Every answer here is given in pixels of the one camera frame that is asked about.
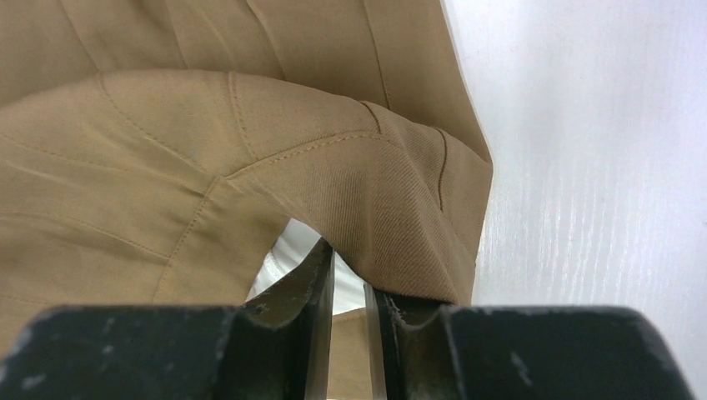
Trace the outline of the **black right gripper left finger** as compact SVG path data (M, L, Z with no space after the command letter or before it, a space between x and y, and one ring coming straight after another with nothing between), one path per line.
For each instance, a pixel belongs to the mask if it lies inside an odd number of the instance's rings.
M333 249L317 242L240 306L76 306L37 315L1 363L4 399L324 399Z

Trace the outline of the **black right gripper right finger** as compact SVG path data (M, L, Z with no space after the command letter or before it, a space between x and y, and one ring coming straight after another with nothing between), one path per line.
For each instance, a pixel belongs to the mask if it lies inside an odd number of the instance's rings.
M691 399L626 307L458 307L366 287L377 399Z

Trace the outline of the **tan brown pleated skirt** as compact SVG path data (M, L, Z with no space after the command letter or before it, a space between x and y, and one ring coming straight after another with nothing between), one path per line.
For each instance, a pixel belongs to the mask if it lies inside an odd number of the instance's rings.
M241 305L295 221L467 306L492 174L439 1L4 1L2 360L52 308Z

